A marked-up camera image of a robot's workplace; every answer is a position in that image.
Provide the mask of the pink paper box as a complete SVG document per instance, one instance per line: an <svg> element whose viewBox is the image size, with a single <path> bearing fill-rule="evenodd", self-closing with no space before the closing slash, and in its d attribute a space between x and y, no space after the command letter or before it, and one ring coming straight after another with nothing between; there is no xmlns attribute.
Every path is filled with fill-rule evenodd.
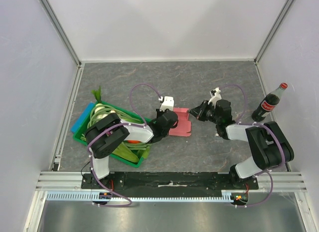
<svg viewBox="0 0 319 232"><path fill-rule="evenodd" d="M189 137L191 135L191 121L189 120L188 108L175 107L173 109L178 116L178 124L170 129L170 136Z"/></svg>

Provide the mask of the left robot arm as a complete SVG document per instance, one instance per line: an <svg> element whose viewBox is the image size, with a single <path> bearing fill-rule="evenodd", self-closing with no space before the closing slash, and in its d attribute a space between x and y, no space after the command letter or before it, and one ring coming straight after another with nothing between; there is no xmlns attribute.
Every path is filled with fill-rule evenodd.
<svg viewBox="0 0 319 232"><path fill-rule="evenodd" d="M159 112L156 119L148 123L132 123L120 119L116 113L110 113L91 127L84 135L88 143L88 152L92 162L92 183L99 189L109 184L109 156L124 141L139 141L152 144L167 137L170 129L178 124L175 112L165 110Z"/></svg>

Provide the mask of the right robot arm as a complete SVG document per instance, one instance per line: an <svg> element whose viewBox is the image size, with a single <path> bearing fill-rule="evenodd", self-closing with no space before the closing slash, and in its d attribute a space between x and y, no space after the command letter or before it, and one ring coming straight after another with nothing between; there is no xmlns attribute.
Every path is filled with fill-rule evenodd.
<svg viewBox="0 0 319 232"><path fill-rule="evenodd" d="M215 124L219 137L247 142L251 157L230 168L228 183L234 189L246 184L246 179L280 167L294 159L294 151L275 121L265 124L237 124L232 117L231 103L221 99L216 103L204 100L188 110L199 121Z"/></svg>

